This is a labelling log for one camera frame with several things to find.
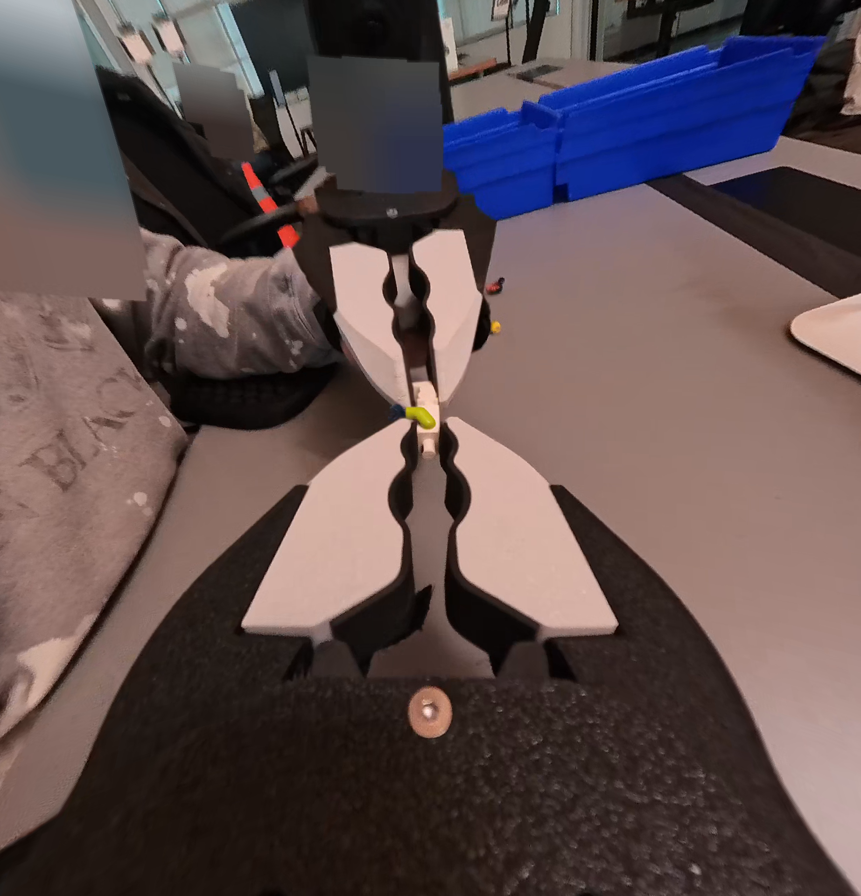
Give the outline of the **black mesh office chair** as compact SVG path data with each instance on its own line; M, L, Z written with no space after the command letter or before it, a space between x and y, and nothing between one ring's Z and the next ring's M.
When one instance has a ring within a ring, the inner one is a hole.
M298 417L333 381L339 367L329 364L231 380L161 374L159 382L167 392L169 409L187 427L261 431Z

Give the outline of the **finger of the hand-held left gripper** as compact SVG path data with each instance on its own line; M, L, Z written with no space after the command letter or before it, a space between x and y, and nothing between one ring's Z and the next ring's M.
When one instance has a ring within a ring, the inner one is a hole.
M402 308L387 302L384 288L394 280L387 254L367 245L330 250L335 288L334 322L347 357L375 391L403 408L420 404L415 383L424 367L424 335Z
M451 402L473 353L481 317L477 287L462 231L433 231L420 240L422 306L430 321L429 361L440 403Z

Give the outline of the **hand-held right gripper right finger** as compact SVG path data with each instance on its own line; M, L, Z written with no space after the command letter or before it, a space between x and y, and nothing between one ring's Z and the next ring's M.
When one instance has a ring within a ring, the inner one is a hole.
M611 635L614 611L553 487L459 418L442 427L447 620L478 648Z

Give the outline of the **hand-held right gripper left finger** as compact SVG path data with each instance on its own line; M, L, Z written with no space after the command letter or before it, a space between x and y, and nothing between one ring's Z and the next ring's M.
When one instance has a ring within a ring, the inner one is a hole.
M245 632L315 645L390 645L407 634L415 429L397 420L313 477L245 612Z

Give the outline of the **person's left forearm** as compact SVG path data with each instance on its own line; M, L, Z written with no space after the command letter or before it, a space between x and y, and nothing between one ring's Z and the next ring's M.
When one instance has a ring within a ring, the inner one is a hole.
M136 324L155 372L233 380L294 374L342 356L323 329L324 306L291 248L233 259L140 230L146 308Z

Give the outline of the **white booklet stand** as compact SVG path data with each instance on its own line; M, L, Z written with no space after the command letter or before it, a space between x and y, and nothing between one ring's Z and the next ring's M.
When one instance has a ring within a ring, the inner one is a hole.
M861 293L796 316L792 338L861 378Z

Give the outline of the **orange traffic cone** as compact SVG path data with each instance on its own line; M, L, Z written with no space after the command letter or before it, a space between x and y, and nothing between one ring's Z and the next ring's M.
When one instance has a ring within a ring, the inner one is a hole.
M314 197L298 198L297 190L315 173L317 156L303 157L269 173L266 181L259 178L249 161L241 162L239 166L261 212L269 219L267 225L258 225L255 230L245 225L247 234L251 238L265 236L269 229L280 225L277 230L280 244L285 249L293 249L301 239L303 218L315 212Z

